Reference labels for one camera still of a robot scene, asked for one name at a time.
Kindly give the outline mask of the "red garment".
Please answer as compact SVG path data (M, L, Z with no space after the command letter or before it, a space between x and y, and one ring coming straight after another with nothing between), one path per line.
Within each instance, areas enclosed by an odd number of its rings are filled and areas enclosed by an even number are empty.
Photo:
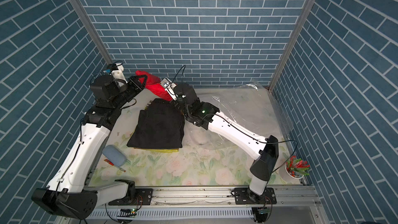
M172 97L169 95L169 93L161 86L160 78L149 74L146 71L136 71L135 72L136 76L141 76L141 75L146 75L147 76L147 81L145 82L145 88L151 91L153 94L158 96L161 99L164 99L166 101L171 101Z

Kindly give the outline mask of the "neon yellow garment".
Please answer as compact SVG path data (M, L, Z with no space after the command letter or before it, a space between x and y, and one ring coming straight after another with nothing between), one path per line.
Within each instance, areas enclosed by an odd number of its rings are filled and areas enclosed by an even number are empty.
M146 150L146 151L151 151L151 152L159 152L159 153L179 152L179 148L177 148L177 149L144 149L144 148L140 148L140 149Z

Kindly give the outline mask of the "black garment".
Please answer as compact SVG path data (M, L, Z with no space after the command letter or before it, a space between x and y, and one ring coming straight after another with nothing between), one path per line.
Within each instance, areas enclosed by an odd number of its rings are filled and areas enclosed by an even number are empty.
M154 99L141 110L127 147L169 150L182 148L185 118L181 110L163 99Z

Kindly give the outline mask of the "grey blue small object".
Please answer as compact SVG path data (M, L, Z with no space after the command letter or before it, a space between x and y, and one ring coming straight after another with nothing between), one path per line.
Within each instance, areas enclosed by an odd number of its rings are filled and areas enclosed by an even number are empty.
M116 146L108 145L102 150L102 154L118 167L127 163L127 157Z

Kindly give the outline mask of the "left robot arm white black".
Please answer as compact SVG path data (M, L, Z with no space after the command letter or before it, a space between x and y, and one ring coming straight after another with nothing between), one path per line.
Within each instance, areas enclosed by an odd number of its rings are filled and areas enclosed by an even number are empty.
M56 175L47 186L34 190L34 203L51 215L85 220L98 206L137 201L133 181L118 179L97 188L85 183L122 108L145 89L147 79L147 75L125 80L106 74L90 84L95 104L81 119L78 137Z

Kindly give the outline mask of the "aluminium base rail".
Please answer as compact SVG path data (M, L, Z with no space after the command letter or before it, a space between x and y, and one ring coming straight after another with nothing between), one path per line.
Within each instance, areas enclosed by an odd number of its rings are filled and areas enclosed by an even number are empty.
M252 223L327 224L313 186L274 185L276 204L237 205L231 193L247 186L152 187L148 206L101 205L85 219L59 217L57 224L136 224L185 219L244 219Z

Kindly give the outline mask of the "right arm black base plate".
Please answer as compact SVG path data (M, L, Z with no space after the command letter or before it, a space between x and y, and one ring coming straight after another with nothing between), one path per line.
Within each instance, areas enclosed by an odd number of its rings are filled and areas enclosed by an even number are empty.
M268 205L277 203L273 188L265 188L262 195L253 193L249 188L234 188L231 193L237 205Z

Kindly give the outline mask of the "red capped small pen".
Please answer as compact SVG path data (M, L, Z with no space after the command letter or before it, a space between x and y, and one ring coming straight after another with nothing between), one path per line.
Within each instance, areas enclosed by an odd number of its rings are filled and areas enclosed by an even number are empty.
M115 164L113 164L110 160L108 160L108 159L104 159L104 161L106 162L106 163L108 163L109 165L111 165L111 166L113 166L113 167L115 167L115 168L117 168L118 170L120 170L120 171L122 171L122 172L126 172L126 170L124 170L123 168L121 168L121 167L118 167L118 166L116 166Z

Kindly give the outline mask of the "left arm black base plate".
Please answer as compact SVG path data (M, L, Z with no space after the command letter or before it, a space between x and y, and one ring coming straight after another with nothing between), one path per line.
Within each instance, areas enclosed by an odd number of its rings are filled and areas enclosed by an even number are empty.
M148 206L151 204L152 188L130 189L127 191L125 205Z

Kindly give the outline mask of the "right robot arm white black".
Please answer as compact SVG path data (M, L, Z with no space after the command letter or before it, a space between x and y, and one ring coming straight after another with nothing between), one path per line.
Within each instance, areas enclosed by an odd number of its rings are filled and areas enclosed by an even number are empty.
M187 83L170 85L166 90L188 122L228 139L254 160L249 193L263 195L279 158L278 139L272 135L266 138L241 126L211 103L202 102Z

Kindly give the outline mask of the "clear plastic vacuum bag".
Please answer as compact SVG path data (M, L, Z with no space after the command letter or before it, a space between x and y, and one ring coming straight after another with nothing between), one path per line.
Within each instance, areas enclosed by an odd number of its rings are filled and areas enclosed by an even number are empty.
M236 88L196 88L202 102L208 102L219 108L227 117L241 126L264 137L275 136L281 143L280 152L292 151L295 142L283 143L284 137L277 114L268 91L251 82ZM184 127L183 147L196 147L219 150L236 147L228 139L203 128L186 122Z

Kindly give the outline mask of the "cup of coloured clips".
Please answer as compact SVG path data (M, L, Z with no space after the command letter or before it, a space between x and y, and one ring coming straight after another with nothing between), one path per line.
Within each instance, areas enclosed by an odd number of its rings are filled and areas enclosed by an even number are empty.
M310 164L303 159L292 156L285 162L285 169L292 178L301 179L309 175Z

